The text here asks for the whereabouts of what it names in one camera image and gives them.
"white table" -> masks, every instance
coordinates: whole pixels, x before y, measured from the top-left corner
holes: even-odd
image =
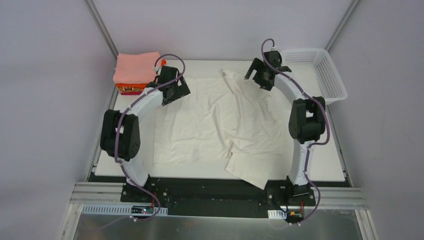
[[[177,60],[168,60],[170,66],[182,69],[182,64]],[[227,69],[245,73],[250,67],[251,61],[207,61],[207,60],[187,60],[185,61],[185,78],[219,78],[220,69]],[[138,96],[118,95],[114,109],[126,108]],[[291,166],[292,157],[282,159]],[[233,175],[225,171],[228,160],[217,160],[214,162],[202,162],[192,164],[179,164],[169,166],[153,166],[153,161],[144,161],[143,166],[151,177],[168,178],[206,178],[206,179],[236,179]],[[272,180],[285,180],[290,168],[279,169],[272,173]],[[95,170],[96,176],[124,176],[121,168],[112,157],[105,151],[101,151]],[[313,181],[344,182],[341,162],[339,159],[333,135],[327,145],[315,147],[313,159],[310,167],[310,177]]]

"white basket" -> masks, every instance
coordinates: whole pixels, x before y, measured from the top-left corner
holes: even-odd
[[[329,53],[320,48],[299,48],[281,52],[282,64],[310,96],[322,96],[329,105],[348,97],[348,92]]]

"wire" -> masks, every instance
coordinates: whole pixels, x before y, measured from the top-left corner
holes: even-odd
[[[304,214],[304,209],[305,209],[305,201],[302,200],[302,202],[300,203],[300,214]]]
[[[312,186],[312,187],[314,187],[315,189],[316,189],[316,191],[318,192],[318,200],[317,200],[317,202],[316,202],[316,205],[315,205],[315,207],[313,208],[313,210],[312,210],[312,212],[307,216],[307,217],[305,217],[302,221],[300,221],[299,222],[299,224],[300,223],[303,223],[303,222],[305,222],[307,219],[309,219],[316,211],[317,211],[317,209],[318,209],[318,206],[320,205],[320,202],[321,202],[321,191],[320,191],[320,189],[317,187],[317,185],[315,185],[310,179],[309,179],[309,177],[308,177],[308,162],[309,162],[309,156],[310,156],[310,154],[311,154],[311,147],[312,146],[314,146],[314,145],[326,145],[329,141],[330,141],[330,124],[329,124],[329,120],[328,120],[328,118],[327,118],[327,115],[326,115],[326,111],[325,111],[325,109],[324,109],[324,107],[321,105],[321,103],[319,102],[319,101],[317,101],[315,98],[313,98],[313,97],[311,97],[311,96],[309,96],[304,90],[303,90],[303,88],[299,85],[299,83],[296,81],[296,80],[294,80],[291,76],[289,76],[289,75],[287,75],[287,74],[285,74],[284,72],[282,72],[282,71],[280,71],[280,70],[278,70],[278,69],[276,69],[275,67],[273,67],[269,62],[268,62],[268,60],[265,58],[265,54],[264,54],[264,45],[265,45],[265,43],[267,43],[268,41],[271,41],[272,42],[272,46],[273,47],[275,47],[275,45],[276,45],[276,43],[275,43],[275,41],[274,41],[274,39],[272,39],[272,38],[267,38],[267,39],[265,39],[265,41],[263,41],[263,43],[262,43],[262,45],[260,46],[260,53],[262,54],[262,58],[263,58],[263,62],[266,64],[266,65],[268,65],[268,67],[270,68],[270,69],[272,69],[274,72],[276,72],[276,73],[278,73],[278,74],[281,74],[281,75],[283,75],[284,77],[286,77],[286,78],[288,78],[288,80],[289,81],[291,81],[296,87],[297,87],[297,89],[299,89],[299,91],[302,93],[302,95],[303,96],[305,96],[305,97],[307,97],[309,100],[311,100],[311,101],[313,101],[318,107],[319,107],[319,109],[321,110],[321,113],[322,113],[322,115],[324,116],[324,122],[325,122],[325,128],[326,128],[326,131],[327,131],[327,138],[325,139],[325,141],[324,142],[313,142],[313,143],[311,143],[311,144],[309,144],[308,146],[307,146],[307,152],[306,152],[306,160],[305,160],[305,166],[304,166],[304,169],[303,169],[303,173],[304,173],[304,175],[305,175],[305,178],[306,178],[306,180],[308,181],[308,183]]]
[[[116,129],[121,129],[121,126],[122,126],[122,122],[123,122],[123,119],[124,119],[124,116],[131,110],[131,108],[133,108],[138,102],[140,102],[143,98],[145,98],[148,94],[151,94],[151,93],[153,93],[154,91],[157,91],[158,89],[160,89],[160,88],[163,88],[163,87],[165,87],[165,86],[168,86],[168,85],[170,85],[170,84],[172,84],[172,83],[174,83],[174,82],[176,82],[176,81],[178,81],[180,78],[182,78],[183,77],[183,74],[186,72],[186,64],[184,63],[184,61],[183,61],[183,59],[181,59],[181,57],[179,57],[179,56],[177,56],[177,55],[175,55],[175,54],[171,54],[171,53],[167,53],[167,54],[164,54],[164,55],[162,55],[162,56],[160,56],[158,59],[156,59],[156,61],[154,62],[154,66],[156,67],[156,65],[158,64],[158,62],[159,62],[159,60],[160,59],[162,59],[162,58],[164,58],[164,57],[166,57],[166,56],[172,56],[172,57],[175,57],[175,58],[177,58],[178,60],[180,60],[181,61],[181,63],[182,63],[182,72],[175,78],[175,79],[172,79],[171,81],[168,81],[168,82],[166,82],[166,83],[164,83],[164,84],[161,84],[161,85],[159,85],[159,86],[157,86],[157,87],[155,87],[155,88],[153,88],[153,89],[151,89],[151,90],[149,90],[148,92],[147,92],[147,94],[143,94],[143,95],[141,95],[140,97],[138,97],[134,102],[132,102],[129,106],[130,107],[127,107],[124,111],[123,111],[123,113],[121,114],[121,116],[120,116],[120,118],[119,118],[119,121],[118,121],[118,125],[117,125],[117,128]],[[120,160],[120,159],[118,159],[118,146],[119,146],[119,136],[120,136],[120,132],[119,131],[116,131],[116,136],[115,136],[115,148],[114,148],[114,160],[115,160],[115,163],[117,163],[117,164],[119,164],[120,165],[120,168],[122,169],[122,172],[123,172],[123,174],[125,175],[125,177],[126,177],[126,179],[130,182],[130,184],[132,184],[133,186],[136,186],[138,189],[140,189],[141,191],[143,191],[143,192],[145,192],[146,194],[148,194],[148,195],[150,195],[152,198],[153,198],[153,200],[152,200],[152,207],[154,207],[154,202],[156,201],[157,202],[157,211],[156,212],[154,212],[152,215],[150,215],[149,217],[146,217],[146,218],[141,218],[141,219],[139,219],[139,218],[134,218],[134,220],[135,221],[137,221],[137,222],[144,222],[144,221],[149,221],[149,220],[152,220],[154,217],[156,217],[156,215],[158,215],[159,213],[160,213],[160,211],[161,211],[161,208],[162,208],[162,206],[161,206],[161,202],[159,202],[159,199],[156,197],[156,193],[155,194],[153,194],[153,193],[151,193],[150,191],[148,191],[148,190],[146,190],[146,189],[144,189],[144,187],[142,187],[142,186],[140,186],[139,184],[137,184],[134,180],[132,180],[131,179],[131,177],[130,177],[130,175],[128,174],[128,172],[127,172],[127,170],[125,169],[125,167],[124,167],[124,165],[123,165],[123,163],[122,163],[122,160]],[[120,217],[120,218],[118,218],[118,219],[115,219],[115,220],[113,220],[113,221],[111,221],[111,222],[109,222],[108,224],[106,224],[106,225],[104,225],[104,226],[101,226],[101,227],[98,227],[98,228],[93,228],[93,229],[85,229],[85,228],[82,228],[83,230],[85,230],[85,231],[99,231],[99,230],[102,230],[102,229],[104,229],[104,228],[107,228],[107,227],[109,227],[110,225],[112,225],[112,224],[114,224],[114,223],[116,223],[116,222],[118,222],[118,221],[120,221],[120,220],[122,220],[122,219],[125,219],[125,218],[128,218],[128,216],[123,216],[123,217]]]

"folded towel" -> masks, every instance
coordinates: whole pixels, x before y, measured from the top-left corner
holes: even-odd
[[[139,55],[119,53],[116,71],[113,75],[115,84],[148,84],[155,79],[153,69],[159,52],[148,52]]]

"white curved robot arm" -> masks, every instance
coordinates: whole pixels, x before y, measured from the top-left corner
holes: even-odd
[[[259,58],[255,58],[244,78],[249,79],[253,70],[256,70],[252,79],[261,89],[267,91],[274,87],[279,89],[292,105],[288,130],[294,140],[293,161],[290,173],[286,178],[283,201],[286,204],[292,203],[292,200],[299,203],[303,198],[314,194],[311,190],[311,184],[305,176],[305,167],[306,169],[310,168],[314,148],[313,146],[309,148],[307,160],[308,146],[318,141],[320,135],[324,133],[325,119],[317,104],[303,96],[298,86],[270,68],[272,66],[279,72],[291,75],[292,70],[288,66],[281,66],[283,62],[281,54],[271,49],[271,51],[264,52],[262,56],[267,63],[265,64]],[[313,98],[325,108],[326,104],[323,97]],[[307,117],[307,112],[312,113],[312,116]]]
[[[141,95],[146,94],[146,96],[143,98],[143,100],[135,104],[135,106],[127,113],[127,115],[137,116],[139,125],[144,120],[146,120],[157,107],[162,106],[164,94],[161,91],[154,91],[148,94],[148,92],[152,89],[152,87],[146,87],[141,93]],[[145,151],[139,151],[137,154],[145,155],[147,153]],[[125,167],[127,174],[133,181],[135,181],[140,186],[145,185],[147,179],[149,178],[149,173],[146,171],[142,164],[137,163],[136,161],[123,160],[122,165]]]
[[[303,99],[308,100],[301,91],[296,87],[296,85],[290,81],[288,78],[282,75],[276,75],[274,80],[274,86],[284,94],[287,100],[290,103],[293,103],[295,100]],[[291,163],[290,173],[288,174],[288,178],[294,185],[307,185],[308,180],[305,177],[304,169],[305,169],[305,161],[307,154],[307,147],[313,143],[314,141],[305,141],[304,143],[300,143],[297,139],[293,140],[294,149],[293,149],[293,161]],[[314,153],[314,146],[309,149],[309,161],[307,169],[310,169],[312,154]]]

